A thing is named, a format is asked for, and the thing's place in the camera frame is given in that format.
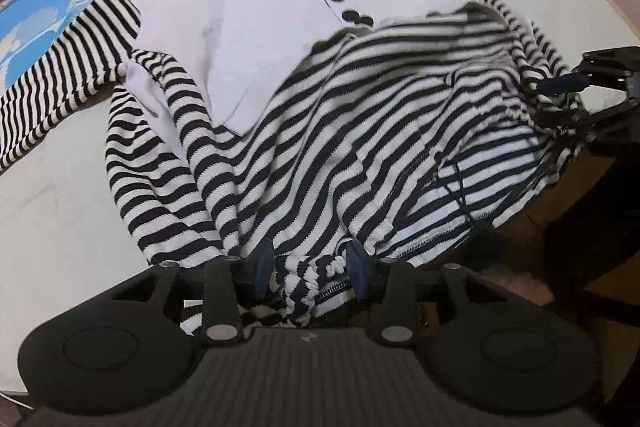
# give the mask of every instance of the white shirt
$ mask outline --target white shirt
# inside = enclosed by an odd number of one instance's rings
[[[355,23],[375,28],[385,20],[451,12],[471,0],[132,1],[141,12],[134,48],[174,56],[196,82],[212,122],[244,134],[316,42]],[[125,85],[149,126],[184,157],[164,96],[147,71],[130,63]]]

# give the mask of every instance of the black and white striped fabric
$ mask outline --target black and white striped fabric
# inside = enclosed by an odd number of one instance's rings
[[[577,152],[570,136],[535,120],[577,104],[535,94],[537,80],[565,71],[558,54],[500,0],[481,1],[318,43],[255,128],[236,136],[211,123],[173,57],[131,49],[139,21],[129,0],[95,0],[2,101],[0,168],[116,80],[119,64],[137,62],[162,87],[187,162],[117,84],[106,161],[129,232],[150,263],[186,269],[248,255],[270,237],[270,298],[284,306],[248,313],[244,323],[285,315],[304,325],[353,296],[347,241],[428,263],[468,233],[470,218],[505,222]],[[59,109],[61,100],[72,102]],[[46,110],[27,118],[32,104]],[[183,327],[193,331],[200,307],[190,304]]]

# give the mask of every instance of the white cable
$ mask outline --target white cable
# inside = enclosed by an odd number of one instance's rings
[[[0,393],[0,396],[2,396],[2,398],[4,398],[5,400],[13,402],[16,405],[19,405],[20,407],[24,407],[25,409],[31,409],[33,411],[33,407],[31,407],[31,405],[27,405],[25,403],[18,402],[17,400],[14,400],[13,398],[11,398],[10,396],[5,395],[4,393]]]

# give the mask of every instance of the round silver bolt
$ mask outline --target round silver bolt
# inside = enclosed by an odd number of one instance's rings
[[[238,336],[238,328],[231,324],[216,324],[207,328],[207,336],[212,341],[230,341]]]
[[[382,330],[382,338],[387,342],[402,343],[410,341],[414,333],[404,326],[389,326]]]

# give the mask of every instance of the ribbed black plastic surface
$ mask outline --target ribbed black plastic surface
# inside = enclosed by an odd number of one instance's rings
[[[258,329],[207,352],[191,378],[148,407],[108,417],[36,411],[24,427],[593,427],[578,409],[514,418],[443,393],[410,351],[363,330]]]

